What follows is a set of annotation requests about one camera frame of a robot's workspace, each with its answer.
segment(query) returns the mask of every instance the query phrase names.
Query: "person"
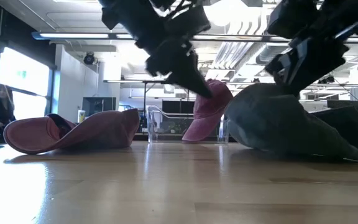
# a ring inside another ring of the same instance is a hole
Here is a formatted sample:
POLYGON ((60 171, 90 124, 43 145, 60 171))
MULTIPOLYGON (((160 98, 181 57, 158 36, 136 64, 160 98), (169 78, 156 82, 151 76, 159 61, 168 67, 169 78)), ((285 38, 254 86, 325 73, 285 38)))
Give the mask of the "person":
POLYGON ((6 85, 0 85, 0 127, 4 128, 10 122, 15 121, 13 114, 13 94, 12 89, 6 85))

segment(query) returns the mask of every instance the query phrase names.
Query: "wooden tabletop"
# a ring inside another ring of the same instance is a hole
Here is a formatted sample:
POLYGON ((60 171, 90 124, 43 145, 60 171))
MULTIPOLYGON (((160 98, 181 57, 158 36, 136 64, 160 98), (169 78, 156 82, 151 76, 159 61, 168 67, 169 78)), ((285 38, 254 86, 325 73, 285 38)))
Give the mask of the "wooden tabletop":
POLYGON ((358 224, 358 163, 239 144, 39 156, 1 146, 0 223, 358 224))

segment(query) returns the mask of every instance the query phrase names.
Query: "transparent bin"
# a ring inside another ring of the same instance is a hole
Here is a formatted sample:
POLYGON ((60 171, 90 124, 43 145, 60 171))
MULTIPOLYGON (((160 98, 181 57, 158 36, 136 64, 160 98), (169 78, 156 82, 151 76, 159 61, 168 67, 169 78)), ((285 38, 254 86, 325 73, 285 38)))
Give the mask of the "transparent bin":
MULTIPOLYGON (((194 120, 193 114, 164 113, 156 106, 147 106, 149 142, 182 142, 182 137, 194 120)), ((224 115, 214 131, 200 143, 227 144, 229 131, 224 115)))

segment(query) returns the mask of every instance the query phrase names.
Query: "window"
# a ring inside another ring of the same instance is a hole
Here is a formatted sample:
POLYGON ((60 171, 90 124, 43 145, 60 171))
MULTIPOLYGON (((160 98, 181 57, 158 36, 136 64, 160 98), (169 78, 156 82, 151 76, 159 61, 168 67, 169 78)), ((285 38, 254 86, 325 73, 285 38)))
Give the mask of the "window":
POLYGON ((39 118, 45 116, 47 99, 13 91, 14 115, 16 119, 39 118))
POLYGON ((1 54, 0 84, 47 96, 49 71, 46 65, 10 48, 1 54))
POLYGON ((16 119, 45 116, 50 78, 49 67, 34 59, 7 47, 1 54, 0 84, 13 88, 16 119))

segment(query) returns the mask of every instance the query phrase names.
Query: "baseball cap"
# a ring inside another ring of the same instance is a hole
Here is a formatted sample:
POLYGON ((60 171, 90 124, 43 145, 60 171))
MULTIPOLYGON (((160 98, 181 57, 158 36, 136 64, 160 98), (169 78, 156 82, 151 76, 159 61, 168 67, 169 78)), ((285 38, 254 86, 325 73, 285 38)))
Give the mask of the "baseball cap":
POLYGON ((223 82, 210 79, 206 83, 213 97, 207 99, 197 95, 193 108, 194 120, 182 138, 184 141, 201 141, 211 134, 233 99, 231 91, 223 82))
POLYGON ((314 116, 282 87, 273 83, 257 83, 236 95, 225 114, 229 120, 227 128, 230 135, 245 146, 279 154, 319 155, 358 161, 358 128, 345 131, 346 127, 352 129, 358 123, 356 109, 325 111, 314 116))
POLYGON ((137 109, 96 113, 79 125, 50 114, 8 124, 4 139, 13 149, 25 154, 39 154, 79 144, 109 149, 129 147, 138 127, 137 109))

